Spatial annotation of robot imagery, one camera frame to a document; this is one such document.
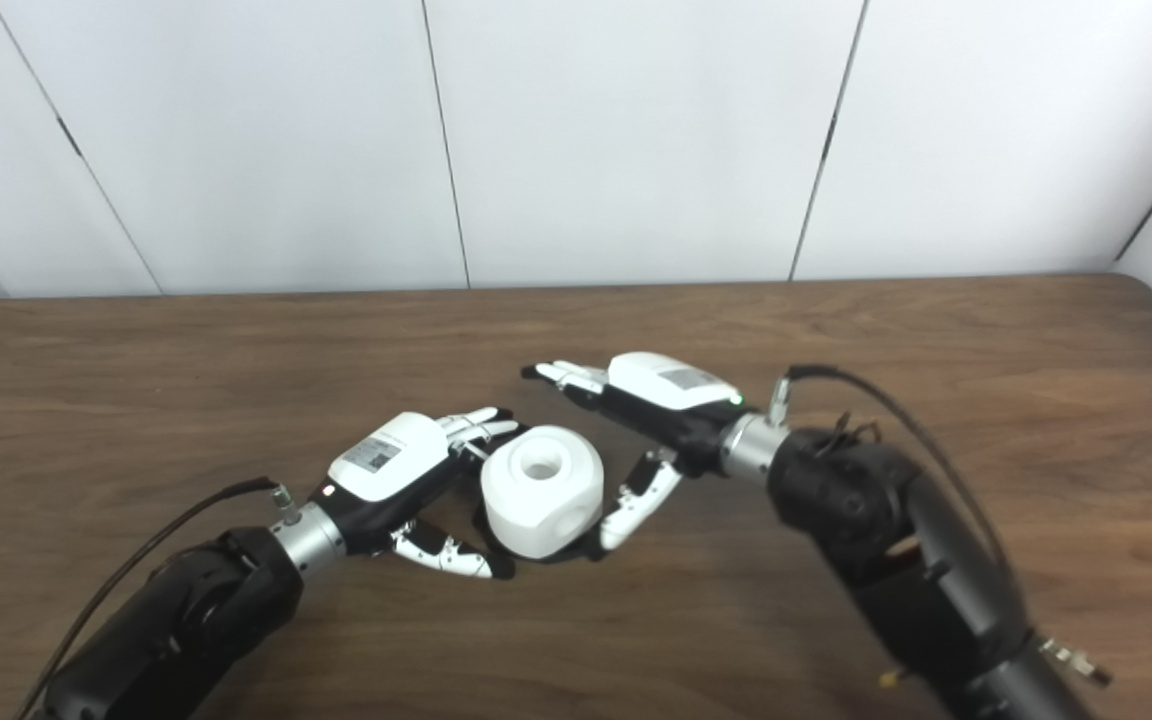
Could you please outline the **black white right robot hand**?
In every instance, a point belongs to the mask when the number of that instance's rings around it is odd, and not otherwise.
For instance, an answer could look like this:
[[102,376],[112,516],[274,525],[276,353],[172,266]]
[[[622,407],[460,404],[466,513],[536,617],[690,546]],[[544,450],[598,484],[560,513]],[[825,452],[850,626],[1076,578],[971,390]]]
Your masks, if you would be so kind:
[[548,361],[522,366],[520,376],[548,384],[581,409],[655,444],[627,475],[612,509],[586,533],[591,561],[620,548],[682,479],[717,473],[723,432],[748,410],[730,382],[662,354],[617,354],[604,367]]

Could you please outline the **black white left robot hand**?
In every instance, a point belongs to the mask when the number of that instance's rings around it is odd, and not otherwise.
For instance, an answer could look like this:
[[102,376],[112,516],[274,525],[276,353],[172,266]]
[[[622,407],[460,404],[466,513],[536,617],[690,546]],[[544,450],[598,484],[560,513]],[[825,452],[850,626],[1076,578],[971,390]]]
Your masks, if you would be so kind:
[[444,532],[420,511],[521,432],[503,407],[431,418],[397,414],[332,464],[303,507],[316,546],[335,558],[393,553],[460,577],[511,579],[515,562]]

